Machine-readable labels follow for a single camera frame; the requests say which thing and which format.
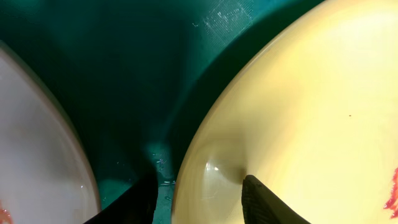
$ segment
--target dish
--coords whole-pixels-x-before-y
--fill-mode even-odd
[[[398,223],[398,2],[326,1],[264,47],[198,129],[172,223],[243,223],[255,175],[310,223]]]
[[[81,224],[100,210],[90,165],[60,110],[0,42],[0,199],[14,223]]]

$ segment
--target plate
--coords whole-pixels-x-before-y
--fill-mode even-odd
[[[244,223],[255,175],[310,223],[398,223],[398,2],[326,1],[218,98],[178,174],[172,223]]]
[[[65,113],[2,42],[0,178],[0,201],[17,224],[81,224],[100,210],[91,167]]]

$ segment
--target dark green table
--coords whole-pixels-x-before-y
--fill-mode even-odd
[[[3,0],[0,39],[50,88],[78,131],[108,206],[159,173],[154,223],[218,95],[321,0]]]

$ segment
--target teal surface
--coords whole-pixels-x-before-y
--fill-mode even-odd
[[[159,175],[154,223],[195,131],[239,70],[321,0],[3,0],[0,39],[61,102],[102,207]]]

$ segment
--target red marking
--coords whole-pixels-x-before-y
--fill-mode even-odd
[[[398,168],[394,171],[394,176],[392,177],[392,189],[391,189],[391,197],[384,205],[384,209],[391,209],[394,212],[392,213],[390,218],[398,217]]]
[[[13,224],[10,213],[6,209],[2,209],[0,202],[0,224],[3,223]]]

